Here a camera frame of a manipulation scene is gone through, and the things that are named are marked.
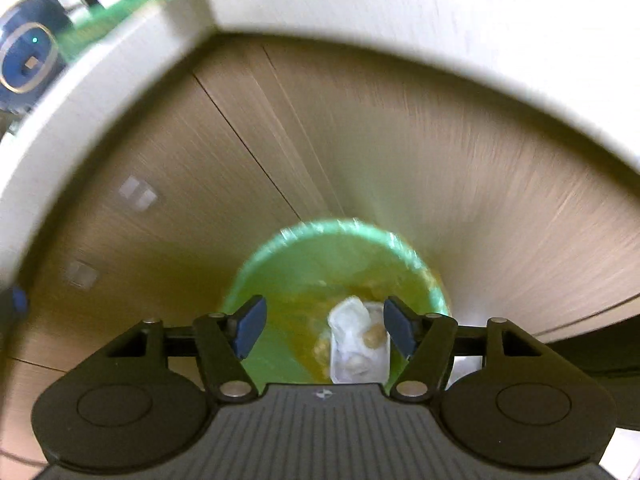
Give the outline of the red white plastic tray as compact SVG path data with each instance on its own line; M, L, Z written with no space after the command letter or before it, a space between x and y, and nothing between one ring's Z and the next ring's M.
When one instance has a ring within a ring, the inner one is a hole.
M329 313L330 378L334 384L380 384L390 378L390 336L383 305L351 296Z

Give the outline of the navy blue rice cooker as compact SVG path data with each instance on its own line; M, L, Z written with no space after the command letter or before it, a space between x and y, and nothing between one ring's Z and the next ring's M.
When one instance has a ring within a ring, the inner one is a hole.
M21 0L2 15L2 112L30 112L64 70L58 34L70 24L58 0Z

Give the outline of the green lined trash bin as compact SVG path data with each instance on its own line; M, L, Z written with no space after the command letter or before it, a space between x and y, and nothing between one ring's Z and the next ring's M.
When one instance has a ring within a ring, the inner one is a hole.
M357 219L282 230L240 267L221 309L231 313L256 295L267 301L267 324L243 366L258 388L328 381L326 319L348 297L396 296L420 314L450 312L442 281L419 254L399 235Z

